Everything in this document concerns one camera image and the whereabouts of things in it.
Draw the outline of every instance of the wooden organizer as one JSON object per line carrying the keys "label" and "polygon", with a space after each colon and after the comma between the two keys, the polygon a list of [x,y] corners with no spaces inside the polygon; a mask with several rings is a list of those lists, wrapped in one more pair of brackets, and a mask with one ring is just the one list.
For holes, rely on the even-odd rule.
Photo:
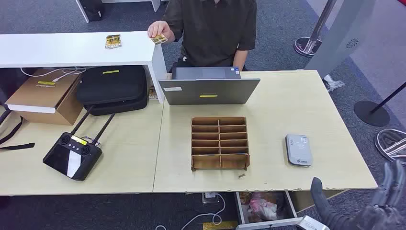
{"label": "wooden organizer", "polygon": [[245,117],[192,119],[192,171],[245,169],[249,166]]}

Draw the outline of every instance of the stanchion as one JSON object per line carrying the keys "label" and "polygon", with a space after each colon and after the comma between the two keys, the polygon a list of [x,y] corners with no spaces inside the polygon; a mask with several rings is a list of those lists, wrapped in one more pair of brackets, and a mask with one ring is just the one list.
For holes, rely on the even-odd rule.
{"label": "stanchion", "polygon": [[389,95],[380,104],[370,101],[360,101],[354,105],[354,112],[363,122],[372,126],[382,127],[389,123],[390,117],[388,112],[382,108],[388,101],[390,101],[396,94],[406,87],[406,82],[403,83],[397,90]]}
{"label": "stanchion", "polygon": [[330,16],[336,1],[337,0],[328,0],[311,37],[301,37],[295,41],[294,49],[296,52],[306,57],[313,57],[315,55],[316,51],[321,46],[321,40],[318,39],[321,28],[326,23],[327,18]]}

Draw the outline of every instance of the robotic arm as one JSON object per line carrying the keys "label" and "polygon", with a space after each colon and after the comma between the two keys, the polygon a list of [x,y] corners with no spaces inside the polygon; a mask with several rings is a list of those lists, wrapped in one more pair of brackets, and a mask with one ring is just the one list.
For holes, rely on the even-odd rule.
{"label": "robotic arm", "polygon": [[331,230],[386,230],[399,221],[400,215],[396,205],[405,186],[405,171],[400,161],[395,162],[396,175],[389,165],[384,166],[384,180],[376,189],[370,204],[355,217],[349,218],[338,214],[328,203],[323,194],[323,185],[318,178],[313,178],[311,193],[317,212],[322,222]]}

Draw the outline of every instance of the dark green shirt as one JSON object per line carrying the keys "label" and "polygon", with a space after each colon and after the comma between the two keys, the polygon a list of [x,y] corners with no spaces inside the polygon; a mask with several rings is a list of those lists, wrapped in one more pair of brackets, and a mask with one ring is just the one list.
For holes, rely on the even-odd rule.
{"label": "dark green shirt", "polygon": [[170,0],[162,20],[194,66],[232,66],[237,50],[255,48],[255,0]]}

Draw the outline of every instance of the bag handle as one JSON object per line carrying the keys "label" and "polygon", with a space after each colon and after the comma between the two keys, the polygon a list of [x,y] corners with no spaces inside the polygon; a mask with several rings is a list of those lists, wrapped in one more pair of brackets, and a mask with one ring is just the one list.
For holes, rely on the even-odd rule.
{"label": "bag handle", "polygon": [[[0,116],[0,125],[3,123],[3,121],[7,118],[7,116],[11,113],[11,110],[6,109],[6,111]],[[0,145],[3,144],[4,142],[8,141],[10,138],[12,138],[15,133],[20,129],[21,125],[23,124],[23,117],[20,116],[21,121],[14,127],[14,129],[5,137],[0,139]],[[28,148],[33,148],[35,143],[29,143],[25,145],[15,145],[15,146],[7,146],[7,147],[0,147],[0,150],[22,150],[22,149],[28,149]]]}

